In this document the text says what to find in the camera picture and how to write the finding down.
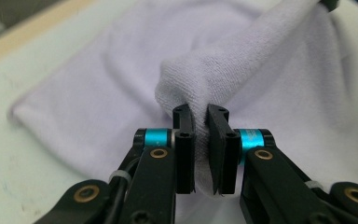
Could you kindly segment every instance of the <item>towel fold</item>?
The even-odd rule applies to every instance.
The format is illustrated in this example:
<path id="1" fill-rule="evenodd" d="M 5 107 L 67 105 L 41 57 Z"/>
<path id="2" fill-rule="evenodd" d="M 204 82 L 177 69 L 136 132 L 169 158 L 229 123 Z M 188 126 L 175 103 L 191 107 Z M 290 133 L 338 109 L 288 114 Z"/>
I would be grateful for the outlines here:
<path id="1" fill-rule="evenodd" d="M 140 1 L 11 115 L 64 162 L 107 180 L 138 128 L 170 128 L 172 109 L 189 104 L 197 188 L 212 195 L 204 124 L 212 103 L 230 111 L 233 128 L 271 130 L 325 187 L 358 182 L 351 60 L 341 33 L 316 0 L 282 1 L 264 14 L 240 0 Z M 179 196 L 179 219 L 198 197 Z"/>

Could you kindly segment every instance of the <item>cyan band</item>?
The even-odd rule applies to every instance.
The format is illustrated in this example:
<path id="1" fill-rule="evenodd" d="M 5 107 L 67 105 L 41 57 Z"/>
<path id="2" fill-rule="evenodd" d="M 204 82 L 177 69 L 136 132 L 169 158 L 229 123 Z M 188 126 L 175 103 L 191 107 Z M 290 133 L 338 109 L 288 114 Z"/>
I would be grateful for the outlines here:
<path id="1" fill-rule="evenodd" d="M 245 164 L 246 152 L 253 147 L 263 147 L 263 134 L 258 129 L 240 129 L 242 141 L 242 157 L 240 165 Z"/>
<path id="2" fill-rule="evenodd" d="M 168 129 L 146 129 L 145 147 L 167 147 Z"/>

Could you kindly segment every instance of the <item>folded towel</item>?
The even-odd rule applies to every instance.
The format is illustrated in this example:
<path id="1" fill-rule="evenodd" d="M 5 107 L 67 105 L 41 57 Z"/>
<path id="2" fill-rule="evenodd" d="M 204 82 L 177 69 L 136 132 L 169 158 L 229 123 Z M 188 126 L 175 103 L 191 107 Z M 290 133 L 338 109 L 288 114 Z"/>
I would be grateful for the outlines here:
<path id="1" fill-rule="evenodd" d="M 240 0 L 140 1 L 11 115 L 64 162 L 107 180 L 138 128 L 170 128 L 171 110 L 189 104 L 197 188 L 212 195 L 204 120 L 213 103 L 230 110 L 233 128 L 270 129 L 324 186 L 358 182 L 350 60 L 338 31 L 316 0 L 282 1 L 263 15 Z M 198 197 L 178 197 L 179 219 Z"/>

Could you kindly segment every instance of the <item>white table surface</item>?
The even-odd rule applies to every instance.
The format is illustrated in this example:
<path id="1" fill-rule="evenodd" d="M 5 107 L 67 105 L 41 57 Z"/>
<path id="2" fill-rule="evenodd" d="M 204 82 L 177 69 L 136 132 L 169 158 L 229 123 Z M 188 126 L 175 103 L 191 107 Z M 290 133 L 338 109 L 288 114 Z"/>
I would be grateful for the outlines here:
<path id="1" fill-rule="evenodd" d="M 9 107 L 134 1 L 67 1 L 0 37 L 0 223 L 32 223 L 69 187 L 86 179 L 49 154 L 26 129 L 11 123 Z M 257 4 L 268 8 L 277 2 Z M 358 8 L 342 1 L 334 13 L 350 33 L 357 56 L 354 104 L 358 118 Z M 210 202 L 187 223 L 243 223 L 238 199 Z"/>

